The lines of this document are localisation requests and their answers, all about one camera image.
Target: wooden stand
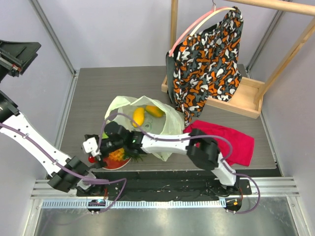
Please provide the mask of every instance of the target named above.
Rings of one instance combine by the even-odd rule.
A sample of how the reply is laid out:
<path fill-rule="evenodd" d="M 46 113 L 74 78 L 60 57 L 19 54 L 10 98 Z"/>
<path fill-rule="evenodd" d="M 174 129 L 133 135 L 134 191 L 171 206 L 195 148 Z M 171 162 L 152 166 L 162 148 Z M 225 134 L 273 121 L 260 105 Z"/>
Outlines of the wooden stand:
<path fill-rule="evenodd" d="M 227 0 L 254 6 L 266 7 L 270 9 L 283 10 L 300 13 L 304 15 L 315 16 L 315 6 L 279 1 L 279 0 Z M 176 41 L 176 24 L 177 24 L 178 0 L 172 0 L 171 10 L 171 47 Z M 238 113 L 247 117 L 257 118 L 261 113 L 262 100 L 264 94 L 270 86 L 280 76 L 285 67 L 300 51 L 302 46 L 315 32 L 315 17 L 305 28 L 301 36 L 289 50 L 284 59 L 280 62 L 266 83 L 243 77 L 235 94 L 229 102 L 219 101 L 214 98 L 208 98 L 206 104 L 218 107 L 230 112 Z M 162 91 L 167 92 L 167 77 L 162 83 Z"/>

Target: white wall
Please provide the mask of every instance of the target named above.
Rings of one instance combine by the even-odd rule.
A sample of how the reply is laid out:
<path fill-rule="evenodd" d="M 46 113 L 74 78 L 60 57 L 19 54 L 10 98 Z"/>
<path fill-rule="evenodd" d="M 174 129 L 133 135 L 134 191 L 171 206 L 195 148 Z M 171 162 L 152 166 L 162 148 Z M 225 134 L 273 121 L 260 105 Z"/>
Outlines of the white wall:
<path fill-rule="evenodd" d="M 23 76 L 7 76 L 0 89 L 19 105 L 33 126 L 54 142 L 71 75 L 27 0 L 2 1 L 0 39 L 36 41 L 42 47 Z M 0 235 L 20 236 L 26 207 L 42 166 L 26 150 L 0 135 Z"/>
<path fill-rule="evenodd" d="M 314 5 L 313 0 L 294 2 Z M 253 78 L 268 78 L 311 19 L 284 14 L 252 69 Z M 294 177 L 310 222 L 315 222 L 315 208 L 310 206 L 315 194 L 314 45 L 315 35 L 266 93 L 262 109 L 282 172 Z"/>
<path fill-rule="evenodd" d="M 165 55 L 170 49 L 171 0 L 39 2 L 76 69 L 165 65 Z M 235 5 L 216 2 L 218 7 Z M 238 6 L 244 16 L 239 63 L 246 65 L 275 11 Z M 210 0 L 179 0 L 177 36 L 211 7 Z M 225 14 L 210 19 L 206 27 L 221 21 Z"/>

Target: red towel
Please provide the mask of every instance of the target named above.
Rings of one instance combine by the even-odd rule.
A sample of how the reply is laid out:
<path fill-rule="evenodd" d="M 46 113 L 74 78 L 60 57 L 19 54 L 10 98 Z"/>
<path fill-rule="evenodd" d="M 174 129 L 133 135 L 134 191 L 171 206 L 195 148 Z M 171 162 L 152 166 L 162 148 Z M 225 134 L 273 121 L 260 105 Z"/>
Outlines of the red towel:
<path fill-rule="evenodd" d="M 227 128 L 217 124 L 211 124 L 208 122 L 196 120 L 189 125 L 184 133 L 190 133 L 192 129 L 200 129 L 206 134 L 218 135 L 226 138 L 233 146 L 233 153 L 226 160 L 229 165 L 240 164 L 243 166 L 249 166 L 254 152 L 254 138 L 243 134 L 235 129 Z M 223 156 L 226 156 L 229 152 L 228 145 L 222 141 L 217 140 L 219 149 Z"/>

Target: wooden shelf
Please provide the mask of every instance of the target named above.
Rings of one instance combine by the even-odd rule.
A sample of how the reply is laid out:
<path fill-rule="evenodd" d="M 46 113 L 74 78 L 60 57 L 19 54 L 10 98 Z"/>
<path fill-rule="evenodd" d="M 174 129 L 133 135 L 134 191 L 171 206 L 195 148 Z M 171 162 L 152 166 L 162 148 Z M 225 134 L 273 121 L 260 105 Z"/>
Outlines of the wooden shelf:
<path fill-rule="evenodd" d="M 254 98 L 264 84 L 264 82 L 243 77 L 229 102 L 208 98 L 206 104 L 247 117 L 258 118 L 261 113 L 262 98 L 257 103 L 254 102 Z M 167 77 L 162 83 L 162 91 L 167 92 Z"/>

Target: yellow fruit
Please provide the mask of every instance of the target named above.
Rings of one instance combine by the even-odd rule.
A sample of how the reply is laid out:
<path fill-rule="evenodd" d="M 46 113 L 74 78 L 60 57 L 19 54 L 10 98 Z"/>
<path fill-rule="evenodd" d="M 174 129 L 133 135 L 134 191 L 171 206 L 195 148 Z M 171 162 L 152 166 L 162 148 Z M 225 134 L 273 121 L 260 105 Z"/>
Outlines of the yellow fruit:
<path fill-rule="evenodd" d="M 135 122 L 137 122 L 139 126 L 141 126 L 144 122 L 144 108 L 138 107 L 136 110 L 134 110 L 132 118 Z M 138 127 L 137 124 L 135 124 L 134 122 L 132 123 L 133 127 L 135 128 Z"/>
<path fill-rule="evenodd" d="M 154 117 L 162 117 L 164 115 L 164 111 L 162 111 L 160 108 L 156 106 L 146 106 L 146 111 L 150 115 L 153 115 Z"/>

